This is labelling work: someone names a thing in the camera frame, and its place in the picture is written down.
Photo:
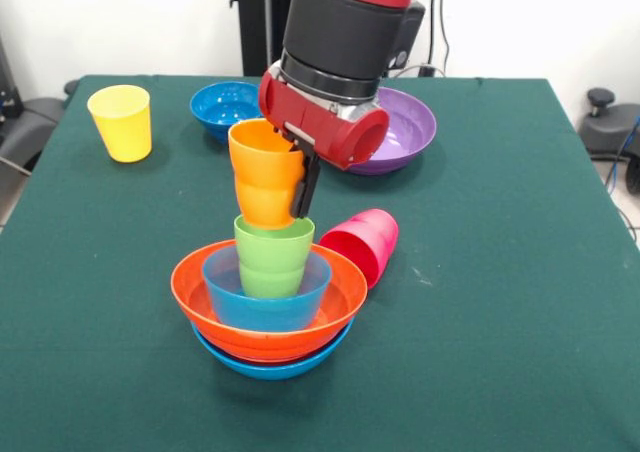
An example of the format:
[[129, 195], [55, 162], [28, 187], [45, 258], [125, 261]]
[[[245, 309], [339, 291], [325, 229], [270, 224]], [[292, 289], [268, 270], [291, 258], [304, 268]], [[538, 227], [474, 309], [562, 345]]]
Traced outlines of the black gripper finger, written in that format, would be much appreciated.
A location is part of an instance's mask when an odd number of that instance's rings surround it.
[[296, 184], [290, 212], [294, 218], [305, 218], [311, 206], [320, 174], [320, 159], [311, 149], [302, 149], [304, 175]]

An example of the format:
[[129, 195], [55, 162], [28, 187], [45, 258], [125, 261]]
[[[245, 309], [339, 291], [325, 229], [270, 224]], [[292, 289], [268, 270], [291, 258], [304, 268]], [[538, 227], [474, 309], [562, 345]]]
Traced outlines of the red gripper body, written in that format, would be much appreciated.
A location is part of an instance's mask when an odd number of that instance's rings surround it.
[[325, 161], [340, 169], [368, 161], [387, 133], [390, 118], [378, 105], [365, 102], [344, 106], [309, 95], [264, 73], [259, 107], [277, 129], [312, 146]]

